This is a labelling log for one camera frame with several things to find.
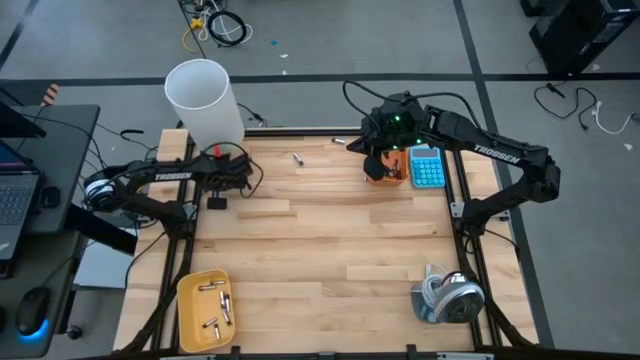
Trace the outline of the black round desk object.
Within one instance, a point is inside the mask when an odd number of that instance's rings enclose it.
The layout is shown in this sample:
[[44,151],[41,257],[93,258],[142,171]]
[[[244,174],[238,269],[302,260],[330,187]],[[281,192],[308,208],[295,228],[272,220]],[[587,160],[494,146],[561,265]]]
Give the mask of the black round desk object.
[[39,196],[38,206],[41,209],[53,209],[61,203],[61,192],[56,186],[44,187]]

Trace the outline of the black side desk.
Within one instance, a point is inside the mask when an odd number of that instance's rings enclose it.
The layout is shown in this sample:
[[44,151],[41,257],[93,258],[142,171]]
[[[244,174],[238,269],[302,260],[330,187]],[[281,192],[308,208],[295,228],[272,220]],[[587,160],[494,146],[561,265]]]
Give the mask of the black side desk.
[[[45,355],[53,336],[60,332],[73,278],[86,237],[73,217],[80,209],[72,203],[90,135],[100,109],[96,105],[17,109],[36,116],[47,135],[40,139],[11,139],[10,146],[32,161],[43,173],[41,187],[55,187],[59,204],[45,208],[32,201],[26,228],[9,262],[9,273],[0,275],[0,359],[38,358]],[[15,326],[18,307],[30,290],[44,287],[49,301],[45,319],[30,335]]]

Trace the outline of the blue calculator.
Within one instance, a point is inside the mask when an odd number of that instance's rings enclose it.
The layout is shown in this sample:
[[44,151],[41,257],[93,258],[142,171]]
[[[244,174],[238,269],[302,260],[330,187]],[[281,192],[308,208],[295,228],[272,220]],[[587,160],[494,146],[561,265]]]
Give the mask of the blue calculator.
[[409,151],[410,179],[414,188],[443,188],[446,184],[440,150],[414,146]]

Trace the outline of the black laptop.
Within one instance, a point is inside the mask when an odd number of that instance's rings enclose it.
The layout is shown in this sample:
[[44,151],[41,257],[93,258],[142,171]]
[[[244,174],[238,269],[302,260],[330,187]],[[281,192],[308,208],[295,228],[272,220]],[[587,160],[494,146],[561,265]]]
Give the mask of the black laptop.
[[0,261],[10,261],[28,222],[41,172],[0,140]]

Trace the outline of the black computer tower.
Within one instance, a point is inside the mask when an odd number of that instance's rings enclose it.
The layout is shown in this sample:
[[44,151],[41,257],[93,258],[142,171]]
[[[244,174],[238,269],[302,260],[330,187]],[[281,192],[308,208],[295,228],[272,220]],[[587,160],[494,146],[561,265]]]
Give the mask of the black computer tower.
[[548,73],[573,76],[638,18],[640,0],[555,0],[529,35]]

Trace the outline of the grey round device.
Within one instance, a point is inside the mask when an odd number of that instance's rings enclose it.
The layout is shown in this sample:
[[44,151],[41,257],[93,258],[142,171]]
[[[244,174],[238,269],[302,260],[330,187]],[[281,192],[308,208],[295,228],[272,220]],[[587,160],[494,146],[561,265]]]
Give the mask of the grey round device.
[[435,274],[426,267],[425,279],[410,289],[416,317],[425,323],[470,323],[484,307],[482,288],[460,271]]

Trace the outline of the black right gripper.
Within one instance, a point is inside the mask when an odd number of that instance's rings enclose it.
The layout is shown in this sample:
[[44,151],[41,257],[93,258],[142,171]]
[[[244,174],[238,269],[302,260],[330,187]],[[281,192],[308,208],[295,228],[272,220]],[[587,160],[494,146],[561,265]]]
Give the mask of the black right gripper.
[[410,92],[390,95],[362,120],[357,152],[365,156],[363,170],[371,180],[389,173],[383,163],[387,155],[418,143],[423,120],[424,110]]

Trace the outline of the black aluminium table frame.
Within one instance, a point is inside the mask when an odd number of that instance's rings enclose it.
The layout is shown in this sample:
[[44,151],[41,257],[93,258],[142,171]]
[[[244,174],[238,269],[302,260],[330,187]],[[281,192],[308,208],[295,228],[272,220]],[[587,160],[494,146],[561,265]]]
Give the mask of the black aluminium table frame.
[[[204,210],[194,272],[230,277],[236,332],[216,357],[388,358],[505,344],[494,321],[426,324],[409,291],[427,265],[455,270],[467,255],[453,237],[449,204],[498,190],[493,162],[449,154],[448,189],[369,184],[344,144],[349,128],[254,129],[244,147],[259,188]],[[299,166],[293,154],[304,161]]]

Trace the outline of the white cylinder table lamp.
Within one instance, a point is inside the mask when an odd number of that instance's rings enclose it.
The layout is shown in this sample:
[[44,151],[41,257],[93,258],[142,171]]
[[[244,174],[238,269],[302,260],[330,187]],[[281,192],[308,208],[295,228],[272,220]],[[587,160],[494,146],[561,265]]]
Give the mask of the white cylinder table lamp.
[[166,76],[164,93],[201,151],[237,152],[245,126],[224,67],[208,59],[183,62]]

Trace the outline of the orange plastic bin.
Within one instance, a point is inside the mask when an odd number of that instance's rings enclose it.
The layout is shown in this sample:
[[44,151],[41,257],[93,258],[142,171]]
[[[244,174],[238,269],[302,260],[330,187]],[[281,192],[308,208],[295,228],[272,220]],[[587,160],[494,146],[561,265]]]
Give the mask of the orange plastic bin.
[[[387,176],[386,167],[394,166],[395,160],[398,159],[402,167],[402,179],[389,178]],[[406,149],[383,152],[376,161],[365,161],[365,181],[374,186],[382,187],[398,187],[409,178],[409,160],[408,151]],[[383,177],[376,180],[370,176],[371,173],[382,173]]]

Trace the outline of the yellow plastic bin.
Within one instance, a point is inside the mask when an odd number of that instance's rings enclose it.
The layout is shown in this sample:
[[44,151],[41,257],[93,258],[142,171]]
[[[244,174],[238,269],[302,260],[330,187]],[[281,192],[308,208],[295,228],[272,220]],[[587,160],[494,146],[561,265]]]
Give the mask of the yellow plastic bin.
[[[214,290],[199,291],[199,286],[210,285],[211,281],[225,280]],[[232,324],[226,324],[220,305],[219,292],[230,295]],[[222,269],[212,269],[192,273],[182,278],[177,287],[180,347],[187,353],[201,353],[227,345],[236,332],[233,312],[232,287],[229,275]],[[214,334],[214,325],[202,328],[209,319],[217,317],[221,340]]]

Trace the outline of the black slanted panel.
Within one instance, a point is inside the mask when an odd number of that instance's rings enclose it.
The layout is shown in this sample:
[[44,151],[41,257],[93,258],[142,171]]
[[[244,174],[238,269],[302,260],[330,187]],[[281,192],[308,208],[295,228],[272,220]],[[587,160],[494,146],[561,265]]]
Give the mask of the black slanted panel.
[[135,252],[137,238],[134,235],[74,204],[67,211],[64,228],[79,231],[121,253],[133,255]]

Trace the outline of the black computer mouse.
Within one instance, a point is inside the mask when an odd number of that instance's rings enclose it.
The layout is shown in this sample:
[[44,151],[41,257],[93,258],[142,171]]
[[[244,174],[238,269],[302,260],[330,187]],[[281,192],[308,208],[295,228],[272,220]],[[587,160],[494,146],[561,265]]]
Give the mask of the black computer mouse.
[[15,318],[19,334],[31,336],[41,329],[47,317],[49,298],[49,289],[42,286],[34,287],[24,294]]

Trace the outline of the white box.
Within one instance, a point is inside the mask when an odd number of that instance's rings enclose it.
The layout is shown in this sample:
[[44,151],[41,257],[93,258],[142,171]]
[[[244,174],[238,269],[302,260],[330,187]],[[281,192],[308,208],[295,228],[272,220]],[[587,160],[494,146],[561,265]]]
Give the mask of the white box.
[[133,256],[91,241],[84,250],[74,284],[84,287],[125,288],[125,274]]

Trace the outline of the black monitor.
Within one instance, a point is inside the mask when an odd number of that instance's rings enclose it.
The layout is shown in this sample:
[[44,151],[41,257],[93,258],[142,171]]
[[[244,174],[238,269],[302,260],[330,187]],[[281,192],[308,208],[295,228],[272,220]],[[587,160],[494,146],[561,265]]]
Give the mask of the black monitor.
[[46,131],[0,102],[0,138],[44,138]]

